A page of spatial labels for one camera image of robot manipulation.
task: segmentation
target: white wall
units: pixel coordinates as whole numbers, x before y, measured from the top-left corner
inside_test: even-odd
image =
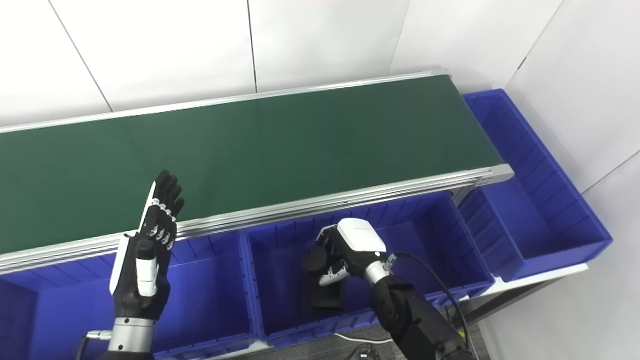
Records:
[[[635,1],[565,0],[506,88],[614,243],[481,322],[493,360],[638,358],[638,13]]]
[[[503,87],[560,1],[2,3],[0,126],[435,67]]]
[[[390,73],[445,67],[462,92],[504,88],[561,2],[412,1]]]
[[[0,1],[0,126],[109,111],[46,1]]]

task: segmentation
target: white wall panel seam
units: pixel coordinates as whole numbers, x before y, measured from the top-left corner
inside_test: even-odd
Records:
[[[251,42],[251,61],[253,64],[253,85],[255,86],[255,92],[258,92],[258,77],[255,73],[255,53],[253,52],[253,31],[251,29],[251,7],[249,6],[249,0],[246,0],[246,16],[249,20],[249,42]]]
[[[513,74],[511,74],[511,77],[509,78],[509,81],[507,81],[507,83],[504,85],[505,88],[507,86],[509,86],[511,80],[513,80],[513,78],[516,76],[516,73],[518,72],[518,70],[520,70],[524,66],[524,63],[527,62],[527,58],[531,54],[531,51],[533,51],[533,49],[536,47],[536,44],[540,41],[540,38],[545,33],[545,31],[548,29],[549,24],[551,24],[551,22],[554,20],[554,18],[558,14],[558,11],[560,10],[560,8],[562,7],[563,4],[564,4],[564,0],[562,0],[562,2],[560,2],[558,7],[556,8],[556,10],[554,11],[554,14],[551,15],[551,17],[549,18],[549,21],[547,21],[547,24],[545,25],[545,27],[542,29],[542,31],[540,31],[540,34],[538,34],[538,37],[536,38],[536,41],[534,41],[533,44],[531,44],[531,47],[527,51],[527,54],[522,58],[522,62],[520,62],[518,67],[513,71]]]
[[[255,93],[245,1],[50,1],[114,111]]]
[[[638,156],[638,154],[640,154],[640,149],[638,149],[636,152],[634,152],[625,161],[622,161],[620,164],[618,164],[613,169],[611,169],[611,171],[609,171],[608,173],[604,174],[604,176],[602,176],[600,179],[596,180],[595,183],[591,184],[588,188],[584,189],[584,191],[581,192],[581,194],[584,195],[585,193],[587,193],[589,190],[594,188],[594,186],[596,186],[600,181],[604,180],[607,176],[613,174],[617,169],[621,168],[624,164],[628,163],[631,159],[633,159],[634,157]]]
[[[82,57],[82,54],[80,53],[80,50],[78,49],[78,46],[76,46],[76,43],[74,42],[74,39],[71,37],[71,34],[67,30],[67,27],[65,26],[65,23],[62,22],[62,19],[60,18],[60,15],[58,15],[58,12],[56,11],[56,8],[51,3],[51,0],[47,0],[47,2],[49,3],[49,6],[51,6],[51,10],[56,15],[56,18],[58,18],[58,22],[60,22],[60,26],[62,26],[62,29],[67,34],[67,37],[69,38],[69,41],[74,46],[74,49],[76,50],[76,53],[78,54],[78,56],[80,57],[80,60],[84,64],[84,67],[86,68],[86,71],[89,73],[89,76],[91,76],[91,79],[93,80],[93,83],[95,84],[95,87],[98,88],[98,91],[100,92],[100,95],[104,99],[104,102],[107,104],[107,107],[109,108],[109,111],[113,112],[113,108],[111,108],[111,104],[107,100],[107,97],[104,95],[104,92],[102,92],[102,89],[100,88],[100,85],[98,84],[98,81],[93,76],[93,73],[91,72],[91,69],[89,69],[89,65],[87,65],[86,61]]]
[[[412,1],[390,74],[446,68],[462,92],[504,88],[561,3]]]
[[[507,86],[581,192],[640,148],[638,4],[564,1]]]
[[[387,76],[391,75],[391,68],[394,66],[394,60],[396,58],[396,53],[398,50],[398,43],[400,42],[400,37],[402,36],[402,30],[404,29],[404,24],[406,22],[406,16],[409,13],[409,6],[411,6],[411,0],[406,5],[406,11],[404,12],[404,20],[402,21],[402,25],[400,25],[400,32],[398,33],[398,38],[396,39],[396,47],[394,48],[394,55],[391,56],[391,62],[389,63],[389,71],[387,71]]]

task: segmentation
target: black cable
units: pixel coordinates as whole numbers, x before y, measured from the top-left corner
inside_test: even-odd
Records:
[[[444,307],[444,313],[447,315],[447,321],[448,322],[452,322],[451,314],[449,314],[449,308],[450,308],[450,306],[445,306]]]
[[[454,315],[452,315],[452,314],[451,314],[451,312],[450,312],[450,310],[451,310],[451,308],[452,308],[452,307],[453,307],[452,305],[448,305],[448,306],[446,306],[445,308],[446,308],[446,311],[447,311],[447,316],[448,316],[448,317],[449,317],[449,319],[450,319],[449,321],[450,321],[451,323],[454,323],[454,322],[456,321],[456,317],[455,317]]]
[[[456,308],[456,312],[458,313],[458,316],[460,316],[460,321],[462,322],[462,330],[465,332],[465,345],[467,346],[467,349],[469,349],[469,331],[467,330],[467,321],[465,319],[465,316],[462,314],[462,310],[460,310],[460,306],[458,305],[458,302],[456,302],[456,299],[453,297],[453,295],[451,295],[451,292],[449,291],[447,286],[445,286],[444,282],[440,280],[439,276],[433,271],[433,269],[431,269],[429,265],[427,265],[427,263],[425,263],[421,258],[418,258],[416,255],[413,255],[411,252],[394,251],[394,255],[404,256],[406,258],[412,258],[416,260],[418,263],[420,263],[420,265],[422,265],[422,267],[427,269],[429,274],[431,274],[431,277],[438,283],[439,287],[447,295],[453,307]]]
[[[82,356],[84,355],[84,351],[86,350],[86,345],[89,343],[89,338],[83,336],[80,338],[80,343],[78,343],[78,348],[76,350],[76,360],[82,360]]]

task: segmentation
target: green conveyor belt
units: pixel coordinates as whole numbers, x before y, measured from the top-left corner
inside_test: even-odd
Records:
[[[446,75],[0,133],[0,254],[500,163]]]

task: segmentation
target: white cable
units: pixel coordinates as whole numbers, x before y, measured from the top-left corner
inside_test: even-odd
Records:
[[[367,344],[385,344],[385,343],[389,343],[391,341],[393,341],[393,339],[387,339],[387,340],[367,340],[367,339],[354,339],[354,338],[349,338],[345,335],[342,334],[338,334],[337,332],[334,334],[336,336],[339,336],[345,340],[348,341],[353,341],[354,343],[367,343]]]

